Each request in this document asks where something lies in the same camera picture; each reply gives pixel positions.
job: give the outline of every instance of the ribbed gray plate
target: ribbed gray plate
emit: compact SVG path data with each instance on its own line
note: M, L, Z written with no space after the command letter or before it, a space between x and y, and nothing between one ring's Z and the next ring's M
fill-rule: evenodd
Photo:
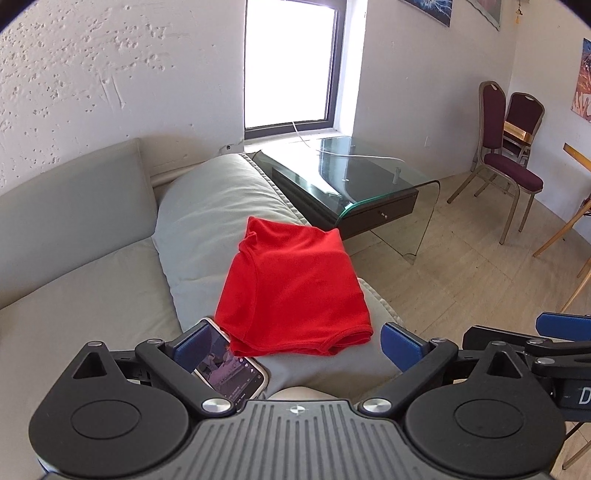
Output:
M238 415L204 421L179 455L137 478L455 479L416 457L394 423L361 417L346 401L250 401Z

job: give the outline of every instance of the folded shirt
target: folded shirt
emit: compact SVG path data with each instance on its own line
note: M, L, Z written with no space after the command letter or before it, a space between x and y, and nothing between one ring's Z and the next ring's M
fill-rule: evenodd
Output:
M369 342L363 292L337 229L250 217L215 322L237 356L335 355Z

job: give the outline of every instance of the smartphone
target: smartphone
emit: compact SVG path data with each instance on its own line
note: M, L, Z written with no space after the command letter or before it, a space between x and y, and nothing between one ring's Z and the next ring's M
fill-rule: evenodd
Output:
M269 377L265 369L251 358L234 356L228 337L211 319L204 318L195 326L191 343L191 367L196 365L193 375L232 400L238 410L267 387Z

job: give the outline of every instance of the glass table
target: glass table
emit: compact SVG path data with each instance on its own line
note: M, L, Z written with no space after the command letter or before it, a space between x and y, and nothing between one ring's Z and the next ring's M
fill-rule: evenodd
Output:
M343 240L371 231L413 263L439 181L386 156L333 137L270 145L253 160L312 225Z

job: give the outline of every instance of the table drawer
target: table drawer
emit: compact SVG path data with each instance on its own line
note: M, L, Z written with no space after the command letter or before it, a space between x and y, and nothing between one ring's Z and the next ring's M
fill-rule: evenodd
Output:
M409 189L400 197L389 199L379 205L362 206L346 215L337 224L344 239L410 215L417 201L418 190Z

